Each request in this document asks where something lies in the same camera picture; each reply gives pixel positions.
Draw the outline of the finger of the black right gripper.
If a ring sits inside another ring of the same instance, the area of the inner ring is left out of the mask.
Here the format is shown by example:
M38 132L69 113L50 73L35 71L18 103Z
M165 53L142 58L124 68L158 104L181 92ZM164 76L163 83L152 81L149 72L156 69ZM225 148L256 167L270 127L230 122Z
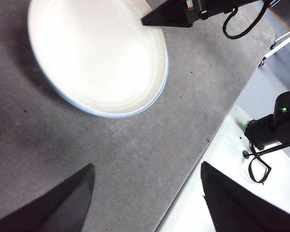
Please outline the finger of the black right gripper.
M189 22L187 14L185 0L167 0L145 15L141 22L144 26L189 28L193 23Z

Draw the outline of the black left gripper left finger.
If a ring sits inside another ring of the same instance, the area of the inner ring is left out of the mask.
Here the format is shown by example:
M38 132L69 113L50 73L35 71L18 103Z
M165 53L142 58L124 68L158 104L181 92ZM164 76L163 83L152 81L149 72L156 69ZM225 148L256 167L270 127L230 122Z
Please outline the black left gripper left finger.
M80 232L95 184L90 163L36 200L0 219L0 232Z

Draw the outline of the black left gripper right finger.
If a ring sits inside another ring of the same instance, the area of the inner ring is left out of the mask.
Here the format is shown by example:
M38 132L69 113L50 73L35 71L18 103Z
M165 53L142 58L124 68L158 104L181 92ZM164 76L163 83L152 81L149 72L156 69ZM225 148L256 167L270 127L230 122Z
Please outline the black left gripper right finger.
M218 232L290 232L290 214L263 200L207 162L204 199Z

